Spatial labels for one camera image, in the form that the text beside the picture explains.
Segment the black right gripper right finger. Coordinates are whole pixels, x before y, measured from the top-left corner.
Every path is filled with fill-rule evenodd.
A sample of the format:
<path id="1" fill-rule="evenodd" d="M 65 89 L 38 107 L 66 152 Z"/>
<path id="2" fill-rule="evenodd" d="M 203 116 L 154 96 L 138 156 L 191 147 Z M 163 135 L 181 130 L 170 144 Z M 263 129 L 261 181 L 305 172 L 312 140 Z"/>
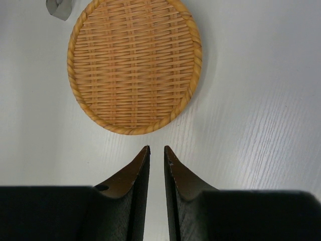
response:
<path id="1" fill-rule="evenodd" d="M 164 148 L 164 174 L 170 240 L 209 240 L 206 192 L 218 191 Z"/>

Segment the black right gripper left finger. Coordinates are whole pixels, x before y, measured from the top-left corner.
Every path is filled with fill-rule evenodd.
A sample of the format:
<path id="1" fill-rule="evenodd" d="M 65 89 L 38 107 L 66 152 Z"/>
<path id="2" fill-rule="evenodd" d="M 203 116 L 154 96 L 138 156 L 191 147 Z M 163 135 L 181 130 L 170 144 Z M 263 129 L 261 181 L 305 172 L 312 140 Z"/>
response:
<path id="1" fill-rule="evenodd" d="M 95 240 L 143 240 L 150 169 L 145 146 L 121 170 L 94 188 L 100 197 L 93 208 Z"/>

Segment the metal tongs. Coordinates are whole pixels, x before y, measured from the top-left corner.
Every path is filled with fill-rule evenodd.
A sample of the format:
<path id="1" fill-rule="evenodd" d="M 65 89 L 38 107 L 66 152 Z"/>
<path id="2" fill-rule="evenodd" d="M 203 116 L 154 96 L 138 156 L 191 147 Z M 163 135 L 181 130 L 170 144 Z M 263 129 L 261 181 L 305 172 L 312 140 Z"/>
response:
<path id="1" fill-rule="evenodd" d="M 50 15 L 66 21 L 72 12 L 72 0 L 46 0 L 46 8 Z"/>

